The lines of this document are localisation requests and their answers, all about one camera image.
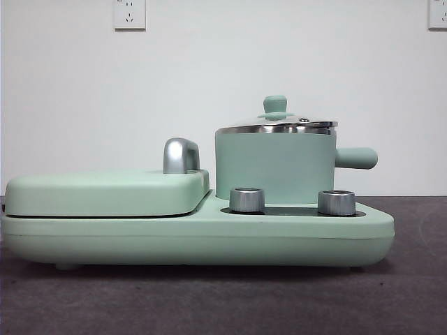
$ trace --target lid knob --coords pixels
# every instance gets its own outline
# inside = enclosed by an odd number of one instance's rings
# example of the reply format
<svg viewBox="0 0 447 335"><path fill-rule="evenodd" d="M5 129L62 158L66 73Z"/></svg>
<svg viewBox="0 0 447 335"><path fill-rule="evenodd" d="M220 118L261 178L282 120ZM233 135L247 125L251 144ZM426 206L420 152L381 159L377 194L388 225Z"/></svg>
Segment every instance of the lid knob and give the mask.
<svg viewBox="0 0 447 335"><path fill-rule="evenodd" d="M264 99L264 115L259 117L265 117L267 120L277 121L285 119L287 116L292 115L286 112L287 98L285 96L267 96Z"/></svg>
<svg viewBox="0 0 447 335"><path fill-rule="evenodd" d="M266 96L264 99L265 113L286 112L287 98L285 96Z"/></svg>

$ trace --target stainless steel lid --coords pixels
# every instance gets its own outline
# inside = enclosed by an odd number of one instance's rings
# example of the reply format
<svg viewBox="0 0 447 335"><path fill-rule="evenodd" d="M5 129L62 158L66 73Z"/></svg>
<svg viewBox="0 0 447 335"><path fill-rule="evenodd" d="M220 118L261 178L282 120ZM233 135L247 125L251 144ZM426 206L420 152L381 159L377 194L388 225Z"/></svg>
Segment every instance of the stainless steel lid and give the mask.
<svg viewBox="0 0 447 335"><path fill-rule="evenodd" d="M265 113L256 119L220 128L217 133L318 133L330 135L338 125L336 121L308 119L286 112L285 96L268 96L264 99Z"/></svg>

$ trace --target wall socket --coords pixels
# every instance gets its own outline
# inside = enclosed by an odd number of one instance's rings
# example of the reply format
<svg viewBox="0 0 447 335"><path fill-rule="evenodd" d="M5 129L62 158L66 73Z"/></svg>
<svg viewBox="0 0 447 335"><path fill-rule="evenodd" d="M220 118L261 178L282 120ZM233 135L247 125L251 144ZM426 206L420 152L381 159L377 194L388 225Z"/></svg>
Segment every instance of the wall socket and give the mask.
<svg viewBox="0 0 447 335"><path fill-rule="evenodd" d="M447 29L447 0L428 0L428 29Z"/></svg>
<svg viewBox="0 0 447 335"><path fill-rule="evenodd" d="M114 0L115 30L145 30L146 0Z"/></svg>

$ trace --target mint green pot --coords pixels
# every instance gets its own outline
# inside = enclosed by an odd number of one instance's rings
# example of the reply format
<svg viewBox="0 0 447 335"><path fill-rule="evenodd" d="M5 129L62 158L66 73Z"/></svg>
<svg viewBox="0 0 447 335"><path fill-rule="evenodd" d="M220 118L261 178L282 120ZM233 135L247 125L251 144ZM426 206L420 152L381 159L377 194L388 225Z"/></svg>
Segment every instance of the mint green pot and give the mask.
<svg viewBox="0 0 447 335"><path fill-rule="evenodd" d="M286 113L286 98L264 100L265 114L253 124L216 132L217 197L235 187L262 188L268 204L309 204L334 188L335 167L370 169L370 148L336 149L333 121L310 121Z"/></svg>

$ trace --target dark gray surface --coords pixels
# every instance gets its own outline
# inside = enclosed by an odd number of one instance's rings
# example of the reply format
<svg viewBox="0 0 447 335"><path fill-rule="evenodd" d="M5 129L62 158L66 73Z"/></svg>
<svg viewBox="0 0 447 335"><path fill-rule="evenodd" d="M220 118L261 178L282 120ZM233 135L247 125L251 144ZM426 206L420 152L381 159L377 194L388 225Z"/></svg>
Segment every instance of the dark gray surface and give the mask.
<svg viewBox="0 0 447 335"><path fill-rule="evenodd" d="M361 269L87 266L2 249L2 334L447 334L447 197L367 197L395 217Z"/></svg>

